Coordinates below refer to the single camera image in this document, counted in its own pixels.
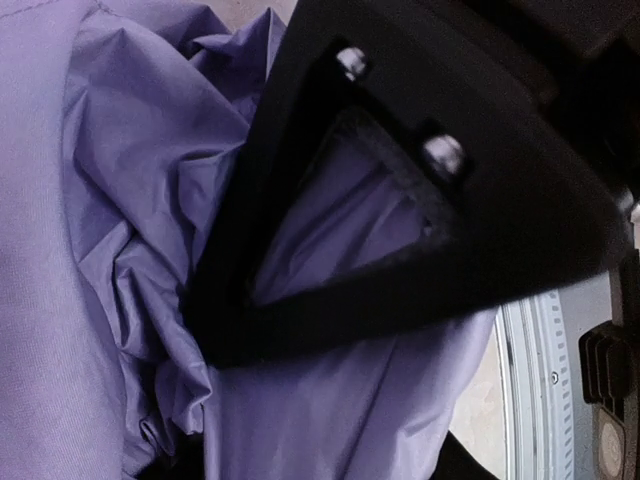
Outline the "lilac folding umbrella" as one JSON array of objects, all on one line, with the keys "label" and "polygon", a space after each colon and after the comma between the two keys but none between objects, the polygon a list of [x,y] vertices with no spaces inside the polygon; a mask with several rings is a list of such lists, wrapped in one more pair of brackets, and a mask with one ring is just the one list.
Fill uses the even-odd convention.
[{"label": "lilac folding umbrella", "polygon": [[1,475],[433,479],[486,310],[220,370],[207,240],[286,26],[190,1],[1,5]]}]

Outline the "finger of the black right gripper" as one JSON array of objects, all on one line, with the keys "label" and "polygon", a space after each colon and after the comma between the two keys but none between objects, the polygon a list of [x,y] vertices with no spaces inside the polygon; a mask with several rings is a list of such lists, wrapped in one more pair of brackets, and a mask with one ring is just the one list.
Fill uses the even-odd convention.
[{"label": "finger of the black right gripper", "polygon": [[296,5],[183,305],[209,365],[418,330],[632,251],[599,181],[499,182],[561,149],[450,2]]}]

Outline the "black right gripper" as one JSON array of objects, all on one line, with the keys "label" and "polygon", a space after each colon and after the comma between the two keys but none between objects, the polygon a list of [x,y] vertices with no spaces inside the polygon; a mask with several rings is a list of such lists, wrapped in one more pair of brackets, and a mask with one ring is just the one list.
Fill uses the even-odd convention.
[{"label": "black right gripper", "polygon": [[636,1],[452,1],[451,24],[524,90],[538,147],[503,169],[509,188],[599,181],[621,210],[639,203],[639,4]]}]

